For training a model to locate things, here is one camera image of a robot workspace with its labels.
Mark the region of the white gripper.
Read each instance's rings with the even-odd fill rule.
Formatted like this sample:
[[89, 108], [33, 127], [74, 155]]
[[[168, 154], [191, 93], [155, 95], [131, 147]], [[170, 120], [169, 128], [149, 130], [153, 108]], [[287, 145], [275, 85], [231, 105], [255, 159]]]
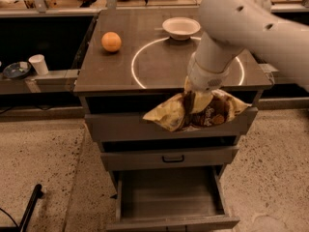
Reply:
[[228, 74], [228, 68], [223, 72], [211, 72], [203, 69], [198, 64], [195, 53], [191, 55], [187, 66], [187, 76], [184, 81], [183, 91], [186, 94], [192, 91], [201, 91], [194, 93], [192, 114], [203, 111], [211, 103], [213, 98], [211, 91], [219, 89]]

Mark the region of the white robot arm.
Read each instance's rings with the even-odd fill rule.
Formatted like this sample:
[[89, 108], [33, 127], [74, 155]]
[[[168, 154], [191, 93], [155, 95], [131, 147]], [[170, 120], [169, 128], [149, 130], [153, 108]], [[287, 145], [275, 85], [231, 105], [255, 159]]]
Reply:
[[309, 28], [273, 15], [270, 7], [270, 0], [202, 0], [203, 35], [187, 67], [193, 90], [220, 88], [246, 48], [309, 91]]

